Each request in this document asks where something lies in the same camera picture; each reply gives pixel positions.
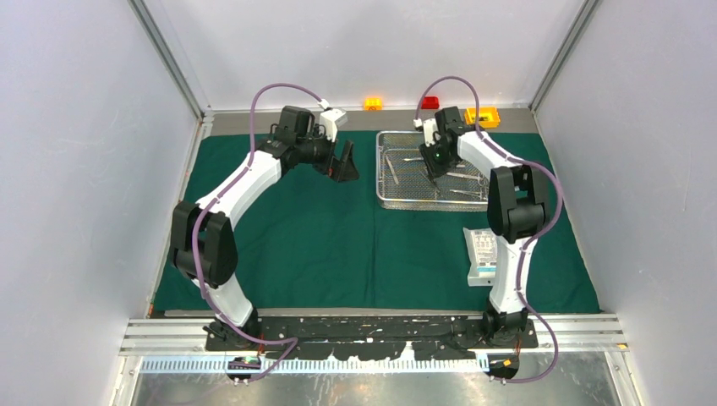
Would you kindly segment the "metal mesh tray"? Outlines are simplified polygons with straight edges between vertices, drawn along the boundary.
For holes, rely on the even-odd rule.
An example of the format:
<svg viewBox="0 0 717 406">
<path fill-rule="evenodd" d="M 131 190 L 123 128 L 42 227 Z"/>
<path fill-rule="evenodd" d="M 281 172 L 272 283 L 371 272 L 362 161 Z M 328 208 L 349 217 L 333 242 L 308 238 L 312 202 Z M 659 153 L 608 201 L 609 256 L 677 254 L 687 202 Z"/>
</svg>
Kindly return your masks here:
<svg viewBox="0 0 717 406">
<path fill-rule="evenodd" d="M 381 207 L 405 211 L 476 212 L 487 209 L 489 179 L 473 165 L 459 162 L 448 172 L 483 175 L 480 181 L 442 176 L 428 177 L 419 144 L 423 135 L 416 131 L 381 131 L 376 136 L 376 195 Z M 392 161 L 399 179 L 395 185 L 386 165 Z M 450 192 L 450 189 L 478 191 L 482 200 Z"/>
</svg>

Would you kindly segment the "steel spatula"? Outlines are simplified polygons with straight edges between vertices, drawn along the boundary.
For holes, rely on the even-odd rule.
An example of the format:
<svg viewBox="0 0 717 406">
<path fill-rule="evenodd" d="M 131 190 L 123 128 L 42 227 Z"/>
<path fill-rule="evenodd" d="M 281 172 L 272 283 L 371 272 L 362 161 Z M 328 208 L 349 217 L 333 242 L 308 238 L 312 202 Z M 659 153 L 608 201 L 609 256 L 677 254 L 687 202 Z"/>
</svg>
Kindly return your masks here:
<svg viewBox="0 0 717 406">
<path fill-rule="evenodd" d="M 388 167 L 388 169 L 389 169 L 389 171 L 390 171 L 391 179 L 393 180 L 393 182 L 394 182 L 395 185 L 399 185 L 400 183 L 399 183 L 399 179 L 398 179 L 397 173 L 396 173 L 395 168 L 394 168 L 394 166 L 393 166 L 393 164 L 392 164 L 392 161 L 391 161 L 391 159 L 389 158 L 388 155 L 385 156 L 385 161 L 386 161 L 386 165 L 387 165 L 387 167 Z"/>
</svg>

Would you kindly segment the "green surgical cloth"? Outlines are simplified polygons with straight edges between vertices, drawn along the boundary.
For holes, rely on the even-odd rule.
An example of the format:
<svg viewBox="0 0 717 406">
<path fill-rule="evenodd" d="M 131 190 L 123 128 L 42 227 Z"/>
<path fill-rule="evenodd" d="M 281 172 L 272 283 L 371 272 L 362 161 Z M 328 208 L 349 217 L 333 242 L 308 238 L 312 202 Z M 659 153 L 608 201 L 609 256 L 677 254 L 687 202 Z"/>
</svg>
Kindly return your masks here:
<svg viewBox="0 0 717 406">
<path fill-rule="evenodd" d="M 360 179 L 335 183 L 299 165 L 271 186 L 235 229 L 237 278 L 257 308 L 483 310 L 490 287 L 469 287 L 463 228 L 487 228 L 484 212 L 397 211 L 375 192 L 376 132 L 347 132 Z M 247 135 L 200 144 L 185 193 L 208 195 L 244 160 Z M 597 294 L 563 211 L 540 238 L 526 293 L 540 313 L 599 313 Z M 167 264 L 154 311 L 209 310 L 200 291 Z"/>
</svg>

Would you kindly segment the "white paper packet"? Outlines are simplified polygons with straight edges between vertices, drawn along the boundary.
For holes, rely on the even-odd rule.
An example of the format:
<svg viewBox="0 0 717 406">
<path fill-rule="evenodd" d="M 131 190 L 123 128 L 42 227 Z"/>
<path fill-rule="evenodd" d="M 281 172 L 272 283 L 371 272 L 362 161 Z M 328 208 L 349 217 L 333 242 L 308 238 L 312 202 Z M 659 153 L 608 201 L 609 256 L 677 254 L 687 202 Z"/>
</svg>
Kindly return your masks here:
<svg viewBox="0 0 717 406">
<path fill-rule="evenodd" d="M 489 228 L 463 229 L 470 269 L 469 287 L 489 287 L 495 282 L 497 269 L 497 238 Z"/>
</svg>

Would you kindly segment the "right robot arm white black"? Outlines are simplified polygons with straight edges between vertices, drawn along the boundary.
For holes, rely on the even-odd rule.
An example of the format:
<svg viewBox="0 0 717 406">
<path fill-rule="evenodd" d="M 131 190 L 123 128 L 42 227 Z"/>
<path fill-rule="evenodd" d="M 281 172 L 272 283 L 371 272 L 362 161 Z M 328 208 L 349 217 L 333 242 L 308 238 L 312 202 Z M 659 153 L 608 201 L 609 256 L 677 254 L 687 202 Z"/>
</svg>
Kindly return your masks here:
<svg viewBox="0 0 717 406">
<path fill-rule="evenodd" d="M 523 160 L 496 144 L 478 124 L 467 124 L 457 107 L 446 107 L 431 119 L 415 118 L 423 134 L 419 152 L 434 180 L 460 161 L 477 168 L 489 180 L 487 219 L 496 236 L 497 267 L 480 330 L 487 343 L 506 346 L 525 330 L 532 308 L 524 288 L 538 239 L 554 227 L 549 214 L 550 191 L 562 193 L 556 176 L 546 167 Z"/>
</svg>

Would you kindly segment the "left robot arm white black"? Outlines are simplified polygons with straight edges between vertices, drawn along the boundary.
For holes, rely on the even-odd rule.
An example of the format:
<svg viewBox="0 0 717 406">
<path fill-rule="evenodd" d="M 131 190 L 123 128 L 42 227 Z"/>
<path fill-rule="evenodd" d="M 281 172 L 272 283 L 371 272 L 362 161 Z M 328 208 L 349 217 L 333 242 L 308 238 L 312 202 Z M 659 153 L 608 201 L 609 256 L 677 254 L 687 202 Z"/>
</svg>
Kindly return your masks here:
<svg viewBox="0 0 717 406">
<path fill-rule="evenodd" d="M 285 106 L 269 137 L 228 178 L 196 202 L 179 201 L 172 212 L 168 260 L 200 289 L 228 341 L 240 350 L 261 340 L 257 312 L 236 277 L 234 229 L 252 204 L 299 164 L 337 183 L 359 179 L 353 142 L 345 142 L 340 156 L 335 153 L 338 130 L 347 120 L 339 108 L 314 115 Z"/>
</svg>

